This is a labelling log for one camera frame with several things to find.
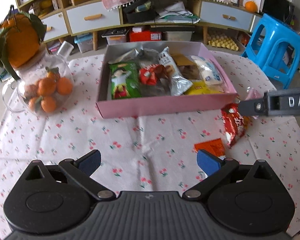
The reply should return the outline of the cherry print tablecloth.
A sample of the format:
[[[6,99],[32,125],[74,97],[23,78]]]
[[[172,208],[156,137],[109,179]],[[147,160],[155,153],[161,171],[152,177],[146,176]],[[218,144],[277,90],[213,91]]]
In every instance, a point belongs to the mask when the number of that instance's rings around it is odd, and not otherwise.
[[[0,237],[10,233],[4,201],[30,161],[56,164],[90,150],[102,154],[93,178],[114,192],[184,192],[205,179],[194,145],[225,140],[221,112],[196,111],[104,119],[96,107],[103,56],[70,62],[75,90],[51,116],[4,111],[0,122]],[[292,116],[252,119],[226,156],[243,164],[266,160],[295,204],[288,228],[300,230],[300,127]]]

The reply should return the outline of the large orange fruit decoration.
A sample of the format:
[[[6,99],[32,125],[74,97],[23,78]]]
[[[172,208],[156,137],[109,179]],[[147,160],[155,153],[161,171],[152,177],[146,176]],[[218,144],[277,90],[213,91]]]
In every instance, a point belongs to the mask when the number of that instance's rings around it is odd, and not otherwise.
[[[28,62],[40,49],[47,31],[38,16],[17,12],[11,5],[5,19],[0,23],[0,67],[16,81],[16,70]]]

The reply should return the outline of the small silver white packet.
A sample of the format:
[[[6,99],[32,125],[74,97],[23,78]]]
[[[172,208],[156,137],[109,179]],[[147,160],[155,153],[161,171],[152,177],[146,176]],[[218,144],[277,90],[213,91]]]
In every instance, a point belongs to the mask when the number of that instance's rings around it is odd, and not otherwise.
[[[155,49],[143,48],[140,50],[136,61],[140,68],[145,68],[153,64],[158,64],[158,55],[159,52]]]

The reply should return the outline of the green cartoon snack bag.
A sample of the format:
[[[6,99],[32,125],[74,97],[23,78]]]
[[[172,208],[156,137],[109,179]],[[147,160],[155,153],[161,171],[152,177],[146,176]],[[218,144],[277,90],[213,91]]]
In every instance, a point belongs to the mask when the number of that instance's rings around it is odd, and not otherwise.
[[[139,67],[134,62],[111,64],[111,97],[113,100],[141,97]]]

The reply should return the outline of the yellow egg tray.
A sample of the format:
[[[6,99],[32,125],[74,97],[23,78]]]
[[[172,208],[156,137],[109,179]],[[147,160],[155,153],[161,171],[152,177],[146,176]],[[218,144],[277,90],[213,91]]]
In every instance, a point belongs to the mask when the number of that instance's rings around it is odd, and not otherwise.
[[[226,48],[239,51],[237,43],[225,33],[212,32],[207,34],[208,45],[216,48]]]

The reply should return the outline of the brown biscuit clear packet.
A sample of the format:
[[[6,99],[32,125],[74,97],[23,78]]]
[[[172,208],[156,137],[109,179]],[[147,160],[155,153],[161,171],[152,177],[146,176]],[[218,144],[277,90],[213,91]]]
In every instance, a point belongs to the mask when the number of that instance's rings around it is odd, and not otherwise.
[[[201,74],[199,72],[198,66],[188,65],[188,66],[179,66],[181,75],[188,80],[201,80]]]

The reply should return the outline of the wooden tv cabinet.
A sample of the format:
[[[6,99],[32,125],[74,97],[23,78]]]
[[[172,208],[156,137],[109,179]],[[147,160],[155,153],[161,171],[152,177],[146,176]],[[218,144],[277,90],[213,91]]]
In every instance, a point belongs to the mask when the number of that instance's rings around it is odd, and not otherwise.
[[[92,33],[94,46],[103,30],[135,25],[201,26],[253,32],[261,16],[224,0],[15,0],[21,12],[38,9],[47,26],[44,42]]]

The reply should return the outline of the blue plastic stool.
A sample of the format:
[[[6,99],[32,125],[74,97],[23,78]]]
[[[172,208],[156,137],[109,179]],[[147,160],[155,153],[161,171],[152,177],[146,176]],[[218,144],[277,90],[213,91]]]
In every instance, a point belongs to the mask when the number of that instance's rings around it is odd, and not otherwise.
[[[289,66],[283,60],[287,49],[294,49]],[[300,35],[286,23],[264,14],[242,54],[258,65],[267,77],[287,89],[300,63]]]

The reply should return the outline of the clear rice cracker packet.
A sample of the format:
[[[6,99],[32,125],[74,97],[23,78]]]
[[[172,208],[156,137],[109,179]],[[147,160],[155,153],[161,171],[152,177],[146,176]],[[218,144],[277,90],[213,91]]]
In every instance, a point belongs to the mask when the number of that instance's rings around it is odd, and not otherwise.
[[[117,64],[120,62],[128,62],[135,60],[139,54],[141,53],[141,49],[131,49],[130,51],[120,55],[119,57],[108,61],[109,64]]]

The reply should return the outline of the white blue bread packet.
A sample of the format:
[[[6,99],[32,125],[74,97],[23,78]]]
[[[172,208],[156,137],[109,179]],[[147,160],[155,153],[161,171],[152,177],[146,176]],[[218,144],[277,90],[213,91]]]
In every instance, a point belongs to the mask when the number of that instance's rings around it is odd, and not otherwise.
[[[190,58],[197,65],[202,80],[207,86],[218,86],[224,83],[220,72],[211,60],[194,55],[191,55]]]

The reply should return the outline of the orange fruit on cabinet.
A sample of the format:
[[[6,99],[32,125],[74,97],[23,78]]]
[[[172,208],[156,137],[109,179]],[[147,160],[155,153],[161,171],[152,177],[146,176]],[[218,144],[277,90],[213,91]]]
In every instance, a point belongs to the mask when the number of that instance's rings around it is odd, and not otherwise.
[[[254,1],[247,1],[244,5],[246,11],[250,13],[256,13],[258,12],[258,6]]]

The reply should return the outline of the gold snack stick packet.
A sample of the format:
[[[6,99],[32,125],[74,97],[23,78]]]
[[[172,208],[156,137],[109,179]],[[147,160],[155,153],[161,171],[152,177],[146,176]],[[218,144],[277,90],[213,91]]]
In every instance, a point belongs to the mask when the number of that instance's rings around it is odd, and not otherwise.
[[[178,67],[195,65],[195,63],[191,59],[183,54],[172,54],[171,57]]]

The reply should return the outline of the red snack packet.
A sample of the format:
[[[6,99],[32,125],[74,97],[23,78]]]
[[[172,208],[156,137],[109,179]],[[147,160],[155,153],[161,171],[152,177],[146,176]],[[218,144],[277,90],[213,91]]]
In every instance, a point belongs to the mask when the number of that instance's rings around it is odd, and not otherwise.
[[[224,131],[228,148],[232,148],[245,135],[251,119],[242,116],[238,111],[237,103],[230,103],[221,109]]]
[[[139,79],[143,85],[154,86],[165,77],[166,70],[162,64],[150,64],[139,70]]]

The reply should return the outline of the red orange packet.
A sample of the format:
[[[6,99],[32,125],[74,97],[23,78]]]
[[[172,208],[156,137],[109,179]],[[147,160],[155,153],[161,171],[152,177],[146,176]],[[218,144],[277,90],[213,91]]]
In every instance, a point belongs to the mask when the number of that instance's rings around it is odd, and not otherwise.
[[[206,150],[216,157],[225,157],[225,148],[221,138],[194,144],[194,150]]]

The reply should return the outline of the yellow snack packet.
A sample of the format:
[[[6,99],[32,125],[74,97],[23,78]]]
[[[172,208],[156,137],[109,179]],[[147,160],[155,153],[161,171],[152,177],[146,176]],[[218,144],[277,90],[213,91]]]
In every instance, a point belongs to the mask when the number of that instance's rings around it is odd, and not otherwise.
[[[224,94],[222,85],[207,85],[202,80],[192,80],[192,86],[184,95]]]

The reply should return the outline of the red box under cabinet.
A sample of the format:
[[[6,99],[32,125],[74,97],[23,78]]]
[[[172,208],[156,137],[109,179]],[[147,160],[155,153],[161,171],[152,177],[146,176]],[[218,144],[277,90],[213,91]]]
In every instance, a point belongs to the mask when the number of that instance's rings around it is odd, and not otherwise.
[[[143,42],[143,41],[161,41],[161,32],[144,30],[142,32],[130,32],[129,41],[130,42]]]

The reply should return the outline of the black tray on shelf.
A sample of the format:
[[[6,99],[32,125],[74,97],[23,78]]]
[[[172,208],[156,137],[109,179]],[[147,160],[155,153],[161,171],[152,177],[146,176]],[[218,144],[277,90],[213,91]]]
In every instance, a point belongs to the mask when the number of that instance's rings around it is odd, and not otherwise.
[[[153,21],[158,13],[152,5],[152,0],[136,0],[127,5],[123,12],[129,24]]]

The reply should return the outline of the clear plastic storage bin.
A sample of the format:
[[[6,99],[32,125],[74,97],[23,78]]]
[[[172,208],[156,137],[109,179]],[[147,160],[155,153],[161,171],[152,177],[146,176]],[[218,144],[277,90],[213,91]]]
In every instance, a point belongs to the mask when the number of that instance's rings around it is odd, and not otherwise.
[[[129,28],[108,29],[102,34],[102,38],[107,40],[108,45],[115,45],[127,42]]]

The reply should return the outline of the glass jar with tangerines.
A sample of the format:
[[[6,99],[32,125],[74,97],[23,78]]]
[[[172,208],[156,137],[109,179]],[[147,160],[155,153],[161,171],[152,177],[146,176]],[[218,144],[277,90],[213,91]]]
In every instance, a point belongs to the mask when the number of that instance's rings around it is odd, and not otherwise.
[[[43,46],[16,73],[18,81],[10,79],[2,89],[7,110],[48,115],[61,109],[74,91],[74,80],[67,58],[74,46],[64,41],[57,53],[50,54]]]

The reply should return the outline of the pink cardboard box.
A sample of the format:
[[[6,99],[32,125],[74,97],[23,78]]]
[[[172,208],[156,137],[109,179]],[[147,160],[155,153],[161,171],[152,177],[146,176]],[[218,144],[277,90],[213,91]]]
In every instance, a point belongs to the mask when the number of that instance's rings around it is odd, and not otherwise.
[[[154,86],[140,85],[141,96],[139,98],[112,98],[110,61],[117,59],[132,49],[154,49],[161,52],[166,47],[170,49],[171,54],[183,54],[185,56],[195,55],[213,62],[223,78],[223,92],[171,96],[168,80],[161,79]],[[107,46],[101,69],[96,104],[102,118],[111,119],[172,114],[175,112],[217,110],[232,103],[236,96],[237,92],[227,74],[217,62],[212,52],[202,43],[179,41],[128,42]]]

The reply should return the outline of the silver cookie snack bag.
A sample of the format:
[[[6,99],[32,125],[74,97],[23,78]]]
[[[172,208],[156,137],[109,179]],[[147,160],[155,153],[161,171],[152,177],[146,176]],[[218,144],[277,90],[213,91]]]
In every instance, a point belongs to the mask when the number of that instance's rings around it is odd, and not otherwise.
[[[164,66],[169,80],[171,96],[180,96],[191,88],[193,83],[182,76],[174,59],[170,55],[169,47],[165,47],[159,54],[158,60]]]

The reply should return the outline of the pink wafer snack packet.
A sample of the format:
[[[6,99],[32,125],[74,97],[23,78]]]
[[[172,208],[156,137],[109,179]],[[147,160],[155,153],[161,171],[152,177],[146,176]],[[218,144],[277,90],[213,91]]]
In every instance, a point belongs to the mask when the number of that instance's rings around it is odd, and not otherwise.
[[[259,93],[258,90],[256,90],[255,88],[253,87],[249,87],[247,89],[247,97],[245,99],[246,100],[253,100],[253,99],[263,99],[263,95]],[[250,116],[254,119],[257,119],[259,116]]]

